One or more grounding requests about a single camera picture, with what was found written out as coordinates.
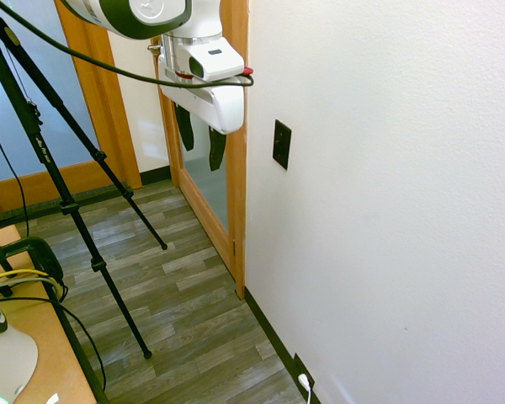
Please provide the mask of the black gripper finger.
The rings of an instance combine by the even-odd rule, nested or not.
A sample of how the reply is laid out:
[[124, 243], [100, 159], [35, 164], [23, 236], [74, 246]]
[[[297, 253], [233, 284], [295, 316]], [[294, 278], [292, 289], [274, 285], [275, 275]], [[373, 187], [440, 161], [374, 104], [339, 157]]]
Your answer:
[[221, 134], [216, 129], [209, 128], [210, 135], [210, 154], [209, 154], [209, 165], [210, 171], [214, 172], [220, 169], [225, 149], [226, 149], [226, 135]]
[[194, 149], [194, 131], [191, 124], [190, 112], [179, 104], [174, 105], [174, 111], [183, 146], [189, 152]]

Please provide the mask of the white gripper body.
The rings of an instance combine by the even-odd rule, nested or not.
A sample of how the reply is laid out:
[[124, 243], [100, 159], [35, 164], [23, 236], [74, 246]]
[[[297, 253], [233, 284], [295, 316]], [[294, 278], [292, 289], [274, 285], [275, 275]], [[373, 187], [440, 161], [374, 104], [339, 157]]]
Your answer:
[[240, 86], [176, 88], [161, 85], [163, 94], [223, 135], [244, 122], [244, 91]]

